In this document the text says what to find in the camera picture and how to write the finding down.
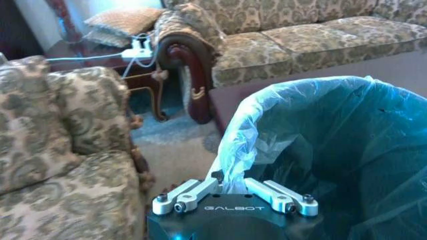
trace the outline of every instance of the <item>floor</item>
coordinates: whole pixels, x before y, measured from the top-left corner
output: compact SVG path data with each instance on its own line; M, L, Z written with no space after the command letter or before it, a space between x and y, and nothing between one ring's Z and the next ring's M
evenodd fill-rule
M161 109L170 116L166 122L157 122L153 118L147 91L133 93L129 100L132 110L144 120L143 127L132 130L132 139L156 176L148 200L172 184L188 179L204 179L220 143L214 121L199 125L186 114L179 89L178 80L166 83L161 103Z

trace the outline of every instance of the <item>wall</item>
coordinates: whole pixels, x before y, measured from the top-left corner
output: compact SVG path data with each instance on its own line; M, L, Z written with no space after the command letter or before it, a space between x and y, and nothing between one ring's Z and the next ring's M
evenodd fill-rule
M152 7L161 8L160 0L64 0L77 28L87 33L83 21L95 14L113 8ZM56 17L44 0L15 0L29 28L44 50L61 39Z

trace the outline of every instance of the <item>plastic trash bag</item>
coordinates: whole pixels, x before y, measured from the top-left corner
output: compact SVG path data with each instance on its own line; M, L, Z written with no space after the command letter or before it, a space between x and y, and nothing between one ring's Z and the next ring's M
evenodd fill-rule
M371 77L274 84L240 103L223 191L274 180L319 202L304 239L427 239L427 99Z

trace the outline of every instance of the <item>sofa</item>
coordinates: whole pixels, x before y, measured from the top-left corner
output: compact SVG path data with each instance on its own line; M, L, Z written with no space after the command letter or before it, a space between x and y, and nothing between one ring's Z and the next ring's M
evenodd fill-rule
M152 44L184 109L211 120L208 90L419 51L427 0L164 0Z
M143 239L128 95L104 67L0 66L0 239Z

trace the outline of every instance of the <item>bolt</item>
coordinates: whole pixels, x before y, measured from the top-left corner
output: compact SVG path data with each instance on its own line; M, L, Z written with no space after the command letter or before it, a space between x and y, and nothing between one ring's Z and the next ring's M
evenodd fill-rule
M186 204L179 201L178 203L175 203L174 208L175 208L175 211L180 214L186 211Z
M310 194L304 194L304 195L302 196L302 200L303 200L306 203L311 204L311 203L314 202L315 198L314 198L314 196L311 196Z
M159 203L164 203L168 200L168 195L164 193L160 193L156 199Z
M286 206L286 212L287 213L294 213L296 211L296 206L294 203L290 203L287 206Z

